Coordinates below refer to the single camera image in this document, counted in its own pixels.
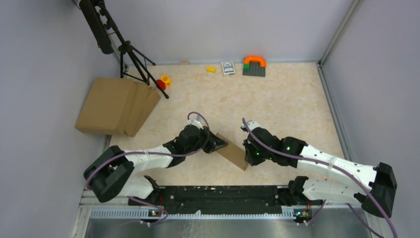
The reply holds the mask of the brown cardboard box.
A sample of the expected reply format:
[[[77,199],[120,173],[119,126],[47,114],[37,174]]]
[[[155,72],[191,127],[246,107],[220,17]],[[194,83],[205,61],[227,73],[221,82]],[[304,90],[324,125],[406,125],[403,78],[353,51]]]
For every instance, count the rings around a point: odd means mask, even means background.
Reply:
[[[218,149],[216,152],[223,156],[225,159],[230,161],[232,164],[245,171],[249,163],[245,160],[246,152],[242,147],[239,147],[235,143],[231,142],[225,136],[217,133],[216,136],[227,143],[227,145]]]

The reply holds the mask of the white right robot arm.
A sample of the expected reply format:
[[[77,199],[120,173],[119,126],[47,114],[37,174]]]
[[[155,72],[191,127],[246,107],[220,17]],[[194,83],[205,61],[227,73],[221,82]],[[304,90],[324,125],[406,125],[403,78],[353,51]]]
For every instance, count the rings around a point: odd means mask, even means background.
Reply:
[[[397,183],[390,165],[358,164],[322,152],[295,137],[279,139],[254,121],[241,129],[248,133],[243,145],[245,160],[251,166],[270,160],[280,166],[325,175],[325,179],[297,176],[289,181],[288,189],[279,196],[285,205],[349,203],[380,218],[392,216]]]

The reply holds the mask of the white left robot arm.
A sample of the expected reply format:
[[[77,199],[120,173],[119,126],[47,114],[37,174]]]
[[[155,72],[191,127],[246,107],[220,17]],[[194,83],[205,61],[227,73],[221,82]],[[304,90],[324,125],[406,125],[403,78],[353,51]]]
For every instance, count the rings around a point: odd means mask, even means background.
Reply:
[[[153,149],[129,151],[110,146],[84,171],[83,177],[100,203],[117,196],[132,196],[153,205],[159,197],[156,185],[148,178],[134,178],[134,173],[171,168],[190,155],[200,151],[210,154],[227,145],[208,127],[187,125],[173,140]]]

